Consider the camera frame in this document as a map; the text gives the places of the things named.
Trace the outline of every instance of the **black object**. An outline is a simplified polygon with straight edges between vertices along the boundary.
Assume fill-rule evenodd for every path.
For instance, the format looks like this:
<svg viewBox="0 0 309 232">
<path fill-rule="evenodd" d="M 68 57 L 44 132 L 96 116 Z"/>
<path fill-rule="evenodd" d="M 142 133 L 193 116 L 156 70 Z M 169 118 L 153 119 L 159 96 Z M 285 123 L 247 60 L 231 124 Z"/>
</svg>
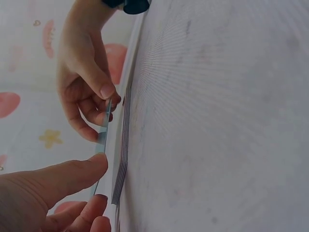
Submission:
<svg viewBox="0 0 309 232">
<path fill-rule="evenodd" d="M 106 5 L 115 8 L 124 3 L 124 12 L 129 15 L 138 15 L 149 9 L 148 0 L 102 0 Z"/>
</svg>

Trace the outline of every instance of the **gray surface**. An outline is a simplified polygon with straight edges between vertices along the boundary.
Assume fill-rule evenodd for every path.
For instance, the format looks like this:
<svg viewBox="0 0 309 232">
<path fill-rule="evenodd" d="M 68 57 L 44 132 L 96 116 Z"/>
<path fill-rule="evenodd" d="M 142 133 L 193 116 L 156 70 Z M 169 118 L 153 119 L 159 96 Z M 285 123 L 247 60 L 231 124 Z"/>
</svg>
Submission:
<svg viewBox="0 0 309 232">
<path fill-rule="evenodd" d="M 121 231 L 309 231 L 309 1 L 156 0 Z"/>
</svg>

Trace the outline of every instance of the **skin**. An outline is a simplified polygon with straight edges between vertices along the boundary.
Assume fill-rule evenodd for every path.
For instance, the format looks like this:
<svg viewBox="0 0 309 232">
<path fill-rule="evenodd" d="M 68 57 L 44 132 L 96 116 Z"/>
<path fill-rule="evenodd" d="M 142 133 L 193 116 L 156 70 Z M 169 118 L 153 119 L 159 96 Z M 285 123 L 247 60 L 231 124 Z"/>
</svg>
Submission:
<svg viewBox="0 0 309 232">
<path fill-rule="evenodd" d="M 1 175 L 0 231 L 111 232 L 109 219 L 102 216 L 107 205 L 103 195 L 47 216 L 57 202 L 96 183 L 107 168 L 105 154 L 99 153 L 85 161 Z"/>
<path fill-rule="evenodd" d="M 115 12 L 100 0 L 76 0 L 65 21 L 58 53 L 57 90 L 71 126 L 96 142 L 98 133 L 82 119 L 101 125 L 109 100 L 121 101 L 108 70 L 101 30 Z M 1 232 L 110 232 L 102 216 L 107 197 L 94 196 L 47 216 L 65 198 L 96 183 L 107 171 L 105 154 L 44 169 L 0 176 Z"/>
<path fill-rule="evenodd" d="M 98 133 L 81 117 L 102 125 L 105 108 L 120 103 L 108 69 L 101 30 L 116 9 L 100 0 L 76 0 L 65 21 L 58 52 L 57 90 L 71 126 L 96 142 Z"/>
</svg>

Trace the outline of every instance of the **yellow star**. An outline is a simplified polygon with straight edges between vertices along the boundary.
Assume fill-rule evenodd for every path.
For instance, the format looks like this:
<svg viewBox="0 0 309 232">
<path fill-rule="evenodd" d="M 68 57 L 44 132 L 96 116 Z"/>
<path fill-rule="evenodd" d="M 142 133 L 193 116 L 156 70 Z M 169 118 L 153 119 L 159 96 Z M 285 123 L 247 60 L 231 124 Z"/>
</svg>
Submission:
<svg viewBox="0 0 309 232">
<path fill-rule="evenodd" d="M 41 135 L 39 137 L 40 141 L 45 142 L 46 149 L 52 148 L 52 146 L 55 144 L 62 144 L 63 141 L 59 139 L 61 132 L 56 130 L 46 130 L 44 135 Z"/>
</svg>

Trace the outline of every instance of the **ruler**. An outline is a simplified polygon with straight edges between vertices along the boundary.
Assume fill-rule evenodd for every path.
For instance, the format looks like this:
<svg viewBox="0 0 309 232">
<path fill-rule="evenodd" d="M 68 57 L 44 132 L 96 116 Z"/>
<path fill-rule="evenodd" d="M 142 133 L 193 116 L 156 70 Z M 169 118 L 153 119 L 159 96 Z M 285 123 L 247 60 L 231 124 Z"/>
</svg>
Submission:
<svg viewBox="0 0 309 232">
<path fill-rule="evenodd" d="M 98 134 L 98 144 L 96 146 L 96 154 L 105 153 L 108 123 L 111 115 L 111 105 L 112 101 L 110 100 L 106 107 L 105 116 L 103 119 L 103 125 L 101 126 L 100 132 Z M 98 183 L 99 181 L 92 186 L 92 193 L 91 193 L 92 195 L 96 194 Z"/>
</svg>

